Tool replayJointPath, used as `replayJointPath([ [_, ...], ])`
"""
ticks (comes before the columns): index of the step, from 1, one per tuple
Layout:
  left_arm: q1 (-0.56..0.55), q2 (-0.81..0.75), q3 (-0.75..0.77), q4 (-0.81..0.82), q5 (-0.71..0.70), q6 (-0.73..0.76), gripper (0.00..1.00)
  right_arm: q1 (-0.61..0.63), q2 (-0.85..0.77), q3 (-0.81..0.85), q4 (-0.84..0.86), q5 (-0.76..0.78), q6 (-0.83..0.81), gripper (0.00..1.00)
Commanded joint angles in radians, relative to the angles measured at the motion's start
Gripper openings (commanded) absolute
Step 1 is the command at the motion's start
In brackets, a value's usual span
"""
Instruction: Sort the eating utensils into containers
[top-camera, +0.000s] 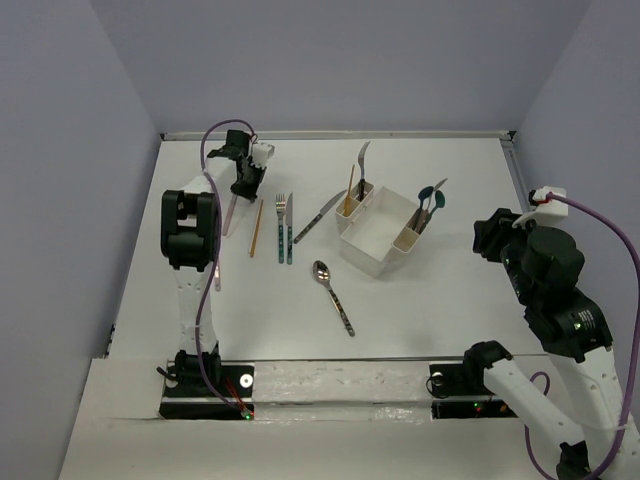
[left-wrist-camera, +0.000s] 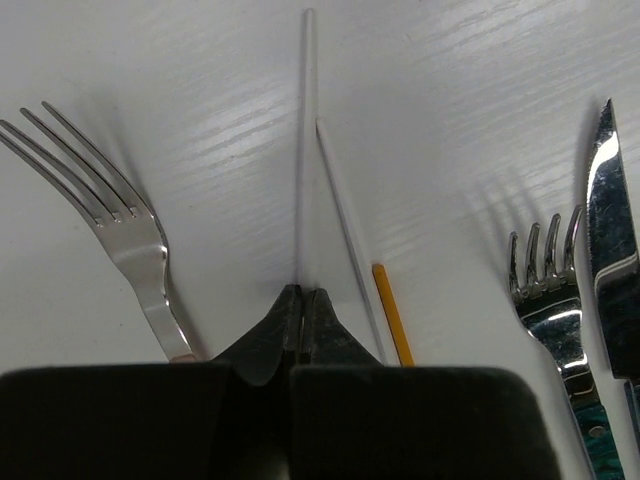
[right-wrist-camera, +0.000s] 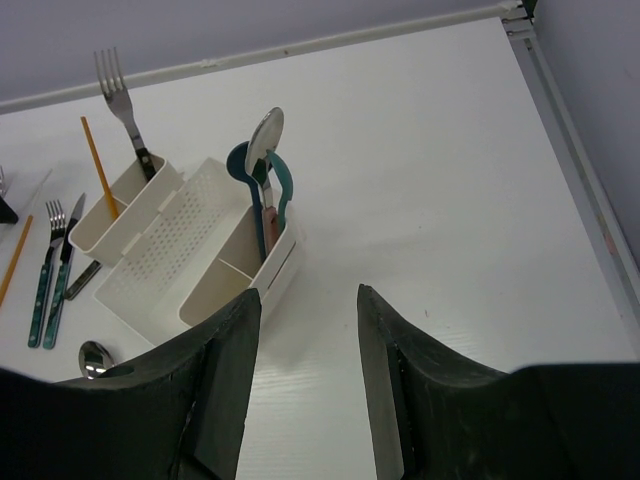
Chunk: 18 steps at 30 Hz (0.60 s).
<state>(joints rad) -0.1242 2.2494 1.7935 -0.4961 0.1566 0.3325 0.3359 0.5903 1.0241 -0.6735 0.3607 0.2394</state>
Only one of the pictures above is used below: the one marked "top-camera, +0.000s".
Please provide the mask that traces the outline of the pink-handled fork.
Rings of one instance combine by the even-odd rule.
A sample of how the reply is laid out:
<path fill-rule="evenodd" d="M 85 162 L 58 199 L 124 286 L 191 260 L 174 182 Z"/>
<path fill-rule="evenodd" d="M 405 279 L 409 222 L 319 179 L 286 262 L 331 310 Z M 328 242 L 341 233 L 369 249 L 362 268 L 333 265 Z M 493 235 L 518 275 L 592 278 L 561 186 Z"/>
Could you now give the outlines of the pink-handled fork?
<path fill-rule="evenodd" d="M 232 222 L 232 218 L 233 218 L 233 214 L 234 214 L 234 210 L 237 204 L 237 199 L 238 196 L 233 194 L 231 196 L 229 205 L 228 205 L 228 209 L 227 209 L 227 213 L 224 219 L 224 224 L 223 224 L 223 229 L 222 229 L 222 235 L 224 237 L 228 236 L 228 232 L 229 232 L 229 228 Z"/>

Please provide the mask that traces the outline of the teal plastic spoon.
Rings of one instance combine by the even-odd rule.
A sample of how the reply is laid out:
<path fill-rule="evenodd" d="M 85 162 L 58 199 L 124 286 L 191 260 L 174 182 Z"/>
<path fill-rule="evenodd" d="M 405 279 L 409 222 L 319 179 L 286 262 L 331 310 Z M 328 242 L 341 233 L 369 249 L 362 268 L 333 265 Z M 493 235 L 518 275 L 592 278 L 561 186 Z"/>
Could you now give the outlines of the teal plastic spoon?
<path fill-rule="evenodd" d="M 445 206 L 446 204 L 446 198 L 444 193 L 441 190 L 437 190 L 435 192 L 435 205 L 434 207 L 430 210 L 428 216 L 426 217 L 420 232 L 423 233 L 424 230 L 426 229 L 427 225 L 430 223 L 431 219 L 433 218 L 433 215 L 435 214 L 435 212 L 438 209 L 441 209 Z"/>
<path fill-rule="evenodd" d="M 418 228 L 418 224 L 419 224 L 419 219 L 420 216 L 423 212 L 423 207 L 424 207 L 424 203 L 427 199 L 429 199 L 431 197 L 431 195 L 433 194 L 434 191 L 434 187 L 433 186 L 427 186 L 424 187 L 419 193 L 418 193 L 418 199 L 419 199 L 419 206 L 416 209 L 414 215 L 413 215 L 413 219 L 410 223 L 411 229 L 413 231 L 416 231 Z"/>

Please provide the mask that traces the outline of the pink-handled spoon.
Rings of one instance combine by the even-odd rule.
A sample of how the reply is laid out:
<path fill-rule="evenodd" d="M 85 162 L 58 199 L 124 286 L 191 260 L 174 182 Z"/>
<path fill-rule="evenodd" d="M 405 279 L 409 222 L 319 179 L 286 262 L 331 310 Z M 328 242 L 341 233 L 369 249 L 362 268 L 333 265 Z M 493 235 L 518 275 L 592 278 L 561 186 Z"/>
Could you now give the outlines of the pink-handled spoon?
<path fill-rule="evenodd" d="M 421 221 L 420 225 L 419 225 L 419 230 L 418 232 L 420 234 L 422 234 L 424 232 L 424 230 L 426 229 L 426 226 L 428 225 L 428 223 L 430 222 L 433 213 L 439 209 L 439 208 L 443 208 L 446 204 L 446 198 L 444 196 L 444 194 L 441 192 L 441 187 L 447 182 L 447 178 L 442 179 L 441 181 L 439 181 L 434 187 L 433 187 L 433 191 L 432 191 L 432 195 L 429 197 L 429 202 L 428 202 L 428 207 L 426 209 L 426 214 L 424 216 L 424 219 Z"/>

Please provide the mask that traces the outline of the black-handled fork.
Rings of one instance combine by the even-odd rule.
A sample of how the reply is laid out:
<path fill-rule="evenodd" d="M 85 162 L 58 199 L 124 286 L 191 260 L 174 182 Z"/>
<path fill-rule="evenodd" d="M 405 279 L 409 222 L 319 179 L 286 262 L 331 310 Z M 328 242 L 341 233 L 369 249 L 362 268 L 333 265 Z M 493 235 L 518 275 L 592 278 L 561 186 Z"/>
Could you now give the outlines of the black-handled fork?
<path fill-rule="evenodd" d="M 363 202 L 366 196 L 365 155 L 370 144 L 371 144 L 370 140 L 366 141 L 362 145 L 357 157 L 357 163 L 360 169 L 360 180 L 358 182 L 358 201 L 359 202 Z"/>

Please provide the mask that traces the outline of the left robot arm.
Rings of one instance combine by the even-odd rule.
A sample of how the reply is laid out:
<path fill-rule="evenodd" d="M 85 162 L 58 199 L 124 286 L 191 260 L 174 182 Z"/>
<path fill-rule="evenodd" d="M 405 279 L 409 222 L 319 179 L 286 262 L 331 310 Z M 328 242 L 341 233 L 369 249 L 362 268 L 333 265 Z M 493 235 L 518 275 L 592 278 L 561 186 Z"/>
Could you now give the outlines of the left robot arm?
<path fill-rule="evenodd" d="M 212 394 L 227 402 L 218 389 L 222 364 L 210 299 L 219 267 L 224 219 L 220 193 L 207 161 L 231 161 L 236 172 L 231 192 L 254 201 L 274 147 L 260 143 L 253 128 L 246 126 L 229 129 L 223 144 L 208 150 L 209 135 L 222 125 L 214 125 L 203 135 L 199 174 L 184 187 L 169 189 L 161 197 L 160 248 L 177 285 L 180 340 L 173 369 L 159 372 L 179 385 L 192 387 L 198 394 Z"/>

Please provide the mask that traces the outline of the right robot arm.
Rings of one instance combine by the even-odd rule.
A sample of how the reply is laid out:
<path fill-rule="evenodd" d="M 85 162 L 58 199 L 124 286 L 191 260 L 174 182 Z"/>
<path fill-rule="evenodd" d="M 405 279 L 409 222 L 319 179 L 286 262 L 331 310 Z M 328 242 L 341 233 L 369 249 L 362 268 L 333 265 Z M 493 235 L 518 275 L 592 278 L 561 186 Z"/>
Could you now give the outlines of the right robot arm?
<path fill-rule="evenodd" d="M 604 314 L 576 286 L 585 259 L 573 237 L 500 208 L 475 222 L 473 250 L 503 265 L 575 415 L 564 414 L 538 390 L 497 341 L 465 352 L 462 384 L 502 399 L 526 427 L 557 448 L 559 478 L 638 478 L 639 431 L 619 383 Z"/>

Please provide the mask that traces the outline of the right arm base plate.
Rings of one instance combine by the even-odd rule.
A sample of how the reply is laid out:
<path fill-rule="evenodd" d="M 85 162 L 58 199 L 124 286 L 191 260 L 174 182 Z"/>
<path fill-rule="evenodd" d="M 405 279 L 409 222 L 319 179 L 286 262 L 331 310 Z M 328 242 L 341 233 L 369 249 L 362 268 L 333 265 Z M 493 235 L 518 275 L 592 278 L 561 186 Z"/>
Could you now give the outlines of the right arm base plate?
<path fill-rule="evenodd" d="M 461 363 L 430 364 L 425 387 L 432 397 L 434 420 L 517 417 L 501 398 L 468 380 Z"/>

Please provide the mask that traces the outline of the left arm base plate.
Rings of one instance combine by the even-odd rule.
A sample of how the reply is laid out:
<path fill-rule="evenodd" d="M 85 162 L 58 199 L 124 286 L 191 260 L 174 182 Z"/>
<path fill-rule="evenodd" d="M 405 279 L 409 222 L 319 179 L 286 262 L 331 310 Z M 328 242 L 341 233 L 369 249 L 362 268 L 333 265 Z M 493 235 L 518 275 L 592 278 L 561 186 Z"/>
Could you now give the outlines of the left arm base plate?
<path fill-rule="evenodd" d="M 175 367 L 158 367 L 164 377 L 159 404 L 159 416 L 166 420 L 239 420 L 254 419 L 253 387 L 255 366 L 243 363 L 223 363 L 221 378 L 215 386 L 224 400 L 216 396 L 196 370 L 198 377 L 178 382 Z"/>

